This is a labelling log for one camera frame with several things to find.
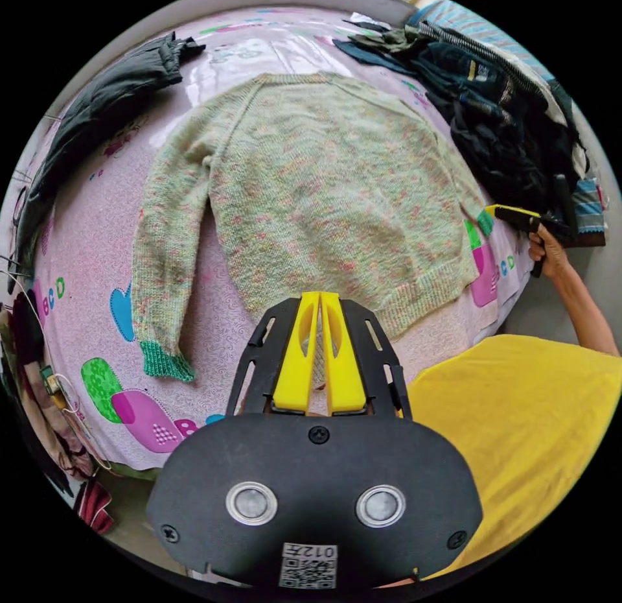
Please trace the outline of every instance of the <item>pink bedsheet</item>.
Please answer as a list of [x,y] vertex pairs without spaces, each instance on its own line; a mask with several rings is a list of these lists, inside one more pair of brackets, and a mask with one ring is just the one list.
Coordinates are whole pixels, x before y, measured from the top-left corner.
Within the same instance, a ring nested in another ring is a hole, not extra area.
[[[72,404],[107,459],[134,469],[161,467],[184,437],[210,415],[223,413],[254,328],[208,214],[181,342],[196,381],[146,376],[133,341],[132,240],[143,182],[157,149],[193,106],[263,72],[335,71],[398,95],[450,140],[448,126],[419,83],[360,65],[332,46],[333,37],[361,32],[342,21],[348,16],[267,8],[178,27],[179,38],[194,36],[207,50],[183,67],[182,84],[162,91],[148,114],[86,160],[58,197],[38,247],[34,288],[54,369],[70,378]],[[505,224],[495,225],[486,242],[475,231],[472,245],[480,279],[395,342],[407,381],[466,350],[482,333],[495,332],[500,307],[515,302],[525,285],[531,262],[524,242]],[[325,410],[322,393],[314,394],[312,409]]]

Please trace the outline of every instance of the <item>green sweater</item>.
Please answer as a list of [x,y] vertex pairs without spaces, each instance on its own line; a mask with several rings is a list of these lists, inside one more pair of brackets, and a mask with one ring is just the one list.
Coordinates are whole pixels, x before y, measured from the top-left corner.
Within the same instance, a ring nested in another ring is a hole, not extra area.
[[178,342],[208,199],[253,319],[325,290],[391,339],[477,278],[461,209],[492,229],[462,157],[397,97],[330,73],[261,75],[193,109],[145,183],[132,314],[148,375],[194,379]]

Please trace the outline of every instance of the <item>green cuff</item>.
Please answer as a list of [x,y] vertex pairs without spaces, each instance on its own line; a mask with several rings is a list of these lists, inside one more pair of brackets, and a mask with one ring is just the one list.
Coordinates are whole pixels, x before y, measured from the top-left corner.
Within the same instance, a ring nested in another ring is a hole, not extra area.
[[194,370],[183,355],[168,355],[157,342],[140,342],[147,376],[176,378],[184,383],[194,380]]
[[482,233],[486,236],[486,238],[492,233],[492,228],[494,227],[494,218],[485,209],[481,211],[481,214],[478,216],[478,225],[482,230]]

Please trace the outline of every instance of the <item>label sticker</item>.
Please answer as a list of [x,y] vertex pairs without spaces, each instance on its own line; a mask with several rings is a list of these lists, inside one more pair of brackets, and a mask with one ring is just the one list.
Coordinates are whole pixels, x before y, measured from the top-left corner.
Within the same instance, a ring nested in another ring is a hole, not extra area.
[[330,590],[337,586],[337,545],[283,545],[281,588]]

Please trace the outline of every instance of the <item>yellow gripper fingers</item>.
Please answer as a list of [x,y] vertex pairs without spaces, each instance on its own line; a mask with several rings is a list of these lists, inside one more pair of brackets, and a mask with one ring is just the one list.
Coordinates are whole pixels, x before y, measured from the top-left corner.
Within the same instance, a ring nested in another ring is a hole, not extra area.
[[339,294],[322,292],[320,301],[328,414],[362,410],[367,399]]
[[[319,292],[303,292],[274,390],[273,403],[277,409],[308,413],[316,356],[319,297]],[[305,353],[303,345],[307,339]]]

